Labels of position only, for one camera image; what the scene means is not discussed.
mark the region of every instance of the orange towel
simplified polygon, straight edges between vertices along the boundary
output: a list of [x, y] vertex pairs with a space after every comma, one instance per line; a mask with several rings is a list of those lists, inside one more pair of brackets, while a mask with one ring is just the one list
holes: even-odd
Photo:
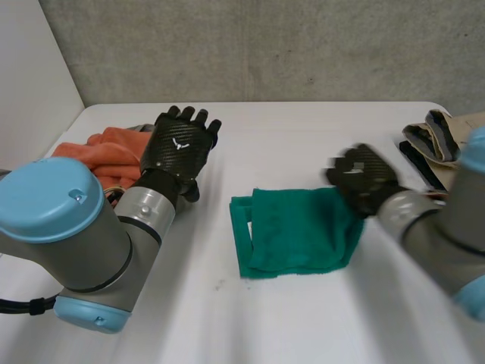
[[142, 158], [151, 133], [107, 127], [103, 134], [89, 137], [86, 145], [61, 143], [53, 157], [70, 157], [87, 165], [103, 189], [129, 188], [139, 177]]

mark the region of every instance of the bolt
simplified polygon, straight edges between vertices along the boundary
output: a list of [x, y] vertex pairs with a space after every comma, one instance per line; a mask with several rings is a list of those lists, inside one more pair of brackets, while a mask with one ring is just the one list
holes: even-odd
[[151, 211], [152, 210], [148, 206], [142, 206], [142, 211], [141, 211], [142, 215], [148, 216], [150, 215]]
[[105, 321], [106, 320], [104, 318], [98, 316], [96, 320], [94, 320], [94, 325], [103, 326], [105, 324]]

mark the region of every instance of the table surface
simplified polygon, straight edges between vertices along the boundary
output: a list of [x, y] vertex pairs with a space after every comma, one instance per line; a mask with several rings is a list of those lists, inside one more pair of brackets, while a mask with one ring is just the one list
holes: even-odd
[[[484, 326], [462, 315], [373, 220], [345, 269], [263, 281], [239, 277], [231, 196], [250, 195], [254, 187], [321, 187], [321, 169], [357, 142], [382, 152], [405, 185], [424, 189], [395, 142], [406, 124], [442, 107], [429, 102], [192, 105], [223, 121], [219, 143], [199, 178], [200, 201], [176, 217], [125, 329], [118, 335], [86, 331], [52, 312], [0, 315], [1, 363], [485, 360]], [[84, 143], [108, 126], [153, 123], [169, 106], [92, 106], [58, 143]], [[59, 290], [38, 265], [0, 259], [1, 298], [28, 300]]]

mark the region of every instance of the green towel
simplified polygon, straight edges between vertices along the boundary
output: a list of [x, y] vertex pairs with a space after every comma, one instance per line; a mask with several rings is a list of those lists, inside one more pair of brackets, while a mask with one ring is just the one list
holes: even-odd
[[364, 228], [334, 188], [254, 190], [231, 199], [230, 215], [243, 278], [343, 268]]

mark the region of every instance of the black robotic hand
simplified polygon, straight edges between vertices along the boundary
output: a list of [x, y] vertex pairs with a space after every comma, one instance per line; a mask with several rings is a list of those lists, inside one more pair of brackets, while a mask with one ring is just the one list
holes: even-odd
[[335, 158], [328, 181], [362, 218], [373, 216], [392, 195], [406, 190], [395, 171], [368, 145], [359, 144]]
[[165, 188], [163, 194], [181, 194], [189, 202], [199, 199], [196, 177], [207, 162], [210, 150], [217, 144], [217, 132], [221, 128], [219, 120], [205, 127], [208, 112], [203, 109], [191, 121], [194, 112], [191, 106], [182, 112], [172, 106], [167, 113], [160, 114], [140, 166], [141, 179], [147, 172], [162, 171], [162, 175], [158, 173], [159, 183], [173, 184], [170, 191]]

